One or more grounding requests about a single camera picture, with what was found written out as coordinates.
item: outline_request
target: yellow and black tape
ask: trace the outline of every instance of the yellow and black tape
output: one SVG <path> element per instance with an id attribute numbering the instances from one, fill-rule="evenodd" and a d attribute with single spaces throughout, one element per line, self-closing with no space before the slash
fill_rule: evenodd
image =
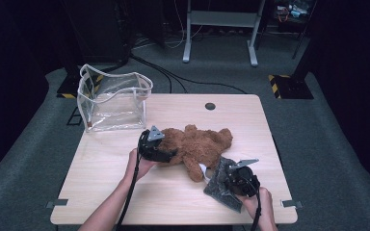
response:
<path id="1" fill-rule="evenodd" d="M 276 78 L 290 78 L 289 75 L 269 75 L 270 85 L 272 86 L 273 94 L 275 95 L 275 98 L 281 98 L 279 86 L 276 83 Z"/>
<path id="2" fill-rule="evenodd" d="M 100 88 L 101 81 L 104 79 L 104 75 L 98 75 L 93 77 L 94 92 L 97 92 Z M 77 89 L 74 86 L 62 86 L 65 92 L 58 92 L 56 95 L 58 98 L 77 98 Z"/>

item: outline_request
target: stuffed animal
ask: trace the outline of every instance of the stuffed animal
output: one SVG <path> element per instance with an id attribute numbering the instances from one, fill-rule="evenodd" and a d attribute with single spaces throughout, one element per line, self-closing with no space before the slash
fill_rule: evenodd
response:
<path id="1" fill-rule="evenodd" d="M 195 182 L 203 180 L 203 172 L 199 164 L 215 170 L 222 153 L 230 148 L 233 140 L 227 128 L 215 132 L 203 131 L 195 125 L 187 125 L 185 131 L 168 128 L 161 132 L 165 137 L 158 145 L 158 149 L 162 151 L 176 150 L 177 152 L 169 163 L 160 165 L 173 166 L 183 162 L 188 169 L 189 177 Z"/>

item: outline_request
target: clear plastic bag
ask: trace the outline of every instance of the clear plastic bag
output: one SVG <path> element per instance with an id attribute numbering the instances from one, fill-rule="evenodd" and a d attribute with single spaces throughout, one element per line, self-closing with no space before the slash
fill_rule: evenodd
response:
<path id="1" fill-rule="evenodd" d="M 145 101 L 153 88 L 144 75 L 107 74 L 85 64 L 77 91 L 77 106 L 86 132 L 145 129 Z"/>

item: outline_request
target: person's hand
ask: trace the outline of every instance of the person's hand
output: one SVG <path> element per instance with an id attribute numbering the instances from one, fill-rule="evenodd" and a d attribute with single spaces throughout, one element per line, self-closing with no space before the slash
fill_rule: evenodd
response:
<path id="1" fill-rule="evenodd" d="M 275 215 L 273 212 L 273 199 L 272 194 L 263 187 L 259 189 L 260 193 L 260 204 L 261 204 L 261 216 L 259 218 L 258 226 L 260 230 L 278 230 L 275 224 Z M 258 206 L 257 196 L 247 197 L 242 195 L 236 195 L 236 197 L 242 201 L 248 210 L 251 218 L 254 218 L 256 209 Z"/>
<path id="2" fill-rule="evenodd" d="M 132 181 L 133 176 L 134 176 L 135 165 L 137 163 L 137 148 L 134 148 L 130 152 L 129 155 L 130 156 L 129 156 L 129 159 L 128 159 L 127 168 L 125 170 L 123 180 L 128 181 L 131 184 L 131 181 Z M 140 180 L 143 176 L 145 176 L 148 173 L 148 171 L 153 166 L 155 166 L 156 164 L 157 164 L 156 162 L 151 162 L 149 160 L 146 160 L 146 159 L 142 158 L 140 160 L 140 164 L 139 164 L 139 171 L 138 171 L 138 175 L 137 175 L 137 181 Z"/>

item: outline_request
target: plush toy leg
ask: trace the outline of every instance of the plush toy leg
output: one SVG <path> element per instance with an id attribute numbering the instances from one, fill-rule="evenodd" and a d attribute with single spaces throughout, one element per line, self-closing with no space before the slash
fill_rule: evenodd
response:
<path id="1" fill-rule="evenodd" d="M 197 160 L 189 156 L 184 156 L 183 161 L 184 161 L 186 168 L 188 169 L 189 177 L 195 182 L 202 181 L 203 173 L 202 173 L 202 170 L 200 169 L 200 166 Z"/>

